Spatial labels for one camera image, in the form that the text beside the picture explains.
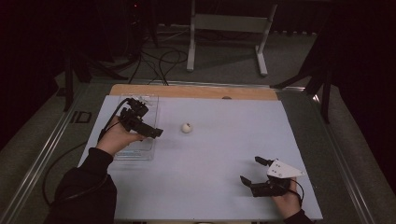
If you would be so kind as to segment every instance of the dark background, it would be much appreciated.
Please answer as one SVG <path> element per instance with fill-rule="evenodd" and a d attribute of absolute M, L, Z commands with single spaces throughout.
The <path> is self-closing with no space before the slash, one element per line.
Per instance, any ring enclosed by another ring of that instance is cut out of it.
<path fill-rule="evenodd" d="M 266 13 L 258 10 L 258 4 L 265 4 L 262 1 L 198 2 L 197 11 L 201 12 L 245 16 Z M 56 39 L 60 29 L 74 34 L 76 39 L 72 37 L 71 40 L 75 40 L 84 52 L 111 59 L 116 50 L 109 42 L 110 31 L 101 20 L 104 14 L 100 13 L 97 4 L 93 0 L 1 2 L 3 131 L 0 148 L 58 90 L 54 77 L 64 70 L 62 48 Z M 155 7 L 158 23 L 190 23 L 189 1 L 157 1 Z M 331 8 L 332 14 L 326 21 Z M 285 31 L 286 35 L 293 32 L 310 35 L 322 31 L 302 70 L 331 60 L 332 84 L 340 89 L 394 191 L 395 8 L 390 1 L 357 1 L 332 7 L 328 4 L 283 3 L 277 9 L 272 26 L 272 32 Z M 115 30 L 125 29 L 125 24 L 115 22 L 113 28 L 117 27 L 119 29 Z"/>

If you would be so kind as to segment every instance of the transparent plastic box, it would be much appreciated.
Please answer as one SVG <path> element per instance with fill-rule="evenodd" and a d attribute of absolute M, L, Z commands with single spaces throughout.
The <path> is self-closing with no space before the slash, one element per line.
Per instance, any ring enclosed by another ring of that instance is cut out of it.
<path fill-rule="evenodd" d="M 146 105 L 148 112 L 143 116 L 143 122 L 147 125 L 156 128 L 157 114 L 158 114 L 158 95 L 147 95 L 147 94 L 123 94 L 120 96 L 119 103 L 126 98 L 134 98 Z M 125 103 L 119 110 L 118 115 L 123 108 L 129 109 L 130 106 Z M 133 142 L 128 147 L 124 148 L 116 154 L 114 160 L 117 161 L 151 161 L 154 158 L 154 143 L 155 139 L 146 138 L 145 140 L 139 142 Z"/>

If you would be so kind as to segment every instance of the round white object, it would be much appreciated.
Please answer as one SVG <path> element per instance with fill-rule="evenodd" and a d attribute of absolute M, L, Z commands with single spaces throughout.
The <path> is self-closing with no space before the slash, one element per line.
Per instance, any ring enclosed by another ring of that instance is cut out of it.
<path fill-rule="evenodd" d="M 190 133 L 192 131 L 192 126 L 189 123 L 184 123 L 181 125 L 181 131 L 183 133 Z"/>

